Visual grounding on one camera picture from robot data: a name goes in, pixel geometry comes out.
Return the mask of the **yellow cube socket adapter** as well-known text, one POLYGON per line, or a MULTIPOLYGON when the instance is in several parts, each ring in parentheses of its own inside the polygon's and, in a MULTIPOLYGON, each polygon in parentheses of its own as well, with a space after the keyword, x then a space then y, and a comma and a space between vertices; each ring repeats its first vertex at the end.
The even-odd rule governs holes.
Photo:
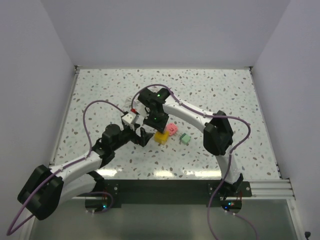
POLYGON ((165 145, 169 138, 169 135, 170 133, 168 131, 165 131, 164 133, 157 131, 154 134, 154 141, 157 142, 158 144, 165 145))

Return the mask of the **pink plug adapter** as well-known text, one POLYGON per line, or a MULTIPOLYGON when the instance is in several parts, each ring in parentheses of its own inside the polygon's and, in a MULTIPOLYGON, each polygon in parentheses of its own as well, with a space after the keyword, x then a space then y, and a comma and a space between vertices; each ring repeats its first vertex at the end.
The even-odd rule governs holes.
POLYGON ((173 136, 177 133, 178 127, 174 123, 168 123, 166 126, 166 131, 169 133, 169 136, 173 136))

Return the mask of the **green plug adapter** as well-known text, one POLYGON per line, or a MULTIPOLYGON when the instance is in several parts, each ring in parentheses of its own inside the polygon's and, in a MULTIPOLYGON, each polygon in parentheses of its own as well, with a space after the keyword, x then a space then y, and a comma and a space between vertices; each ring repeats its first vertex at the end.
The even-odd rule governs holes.
POLYGON ((180 137, 179 137, 179 141, 184 144, 184 145, 187 145, 190 141, 191 141, 191 137, 186 134, 186 133, 183 133, 180 137))

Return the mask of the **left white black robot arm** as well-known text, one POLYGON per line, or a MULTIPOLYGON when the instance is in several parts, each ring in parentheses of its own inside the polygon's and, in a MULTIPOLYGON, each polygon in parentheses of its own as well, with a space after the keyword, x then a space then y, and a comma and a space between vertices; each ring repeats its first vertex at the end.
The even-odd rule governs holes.
POLYGON ((62 192, 74 180, 98 170, 115 157, 115 151, 128 142, 145 147, 153 137, 138 123, 131 128, 109 124, 88 153, 54 167, 38 166, 18 194, 17 200, 38 219, 48 218, 58 207, 62 192))

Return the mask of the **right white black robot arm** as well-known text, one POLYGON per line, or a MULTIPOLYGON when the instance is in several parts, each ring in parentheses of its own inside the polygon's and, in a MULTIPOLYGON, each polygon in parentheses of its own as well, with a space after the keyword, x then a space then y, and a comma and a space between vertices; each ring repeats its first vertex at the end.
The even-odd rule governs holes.
POLYGON ((197 128, 203 134, 203 146, 215 156, 224 183, 221 190, 230 197, 241 190, 243 174, 233 160, 233 130, 223 111, 205 112, 192 104, 184 103, 166 88, 153 92, 147 88, 137 94, 137 100, 146 108, 143 123, 161 133, 173 115, 197 128))

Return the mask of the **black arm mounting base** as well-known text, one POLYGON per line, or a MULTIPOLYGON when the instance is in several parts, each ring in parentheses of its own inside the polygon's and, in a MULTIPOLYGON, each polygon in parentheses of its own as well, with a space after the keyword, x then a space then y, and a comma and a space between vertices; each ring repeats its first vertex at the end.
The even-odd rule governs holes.
POLYGON ((227 198, 241 201, 253 196, 248 181, 235 184, 223 183, 216 190, 220 180, 99 180, 90 192, 96 201, 87 200, 85 206, 101 211, 112 205, 205 205, 214 195, 211 207, 241 209, 240 203, 229 203, 227 198))

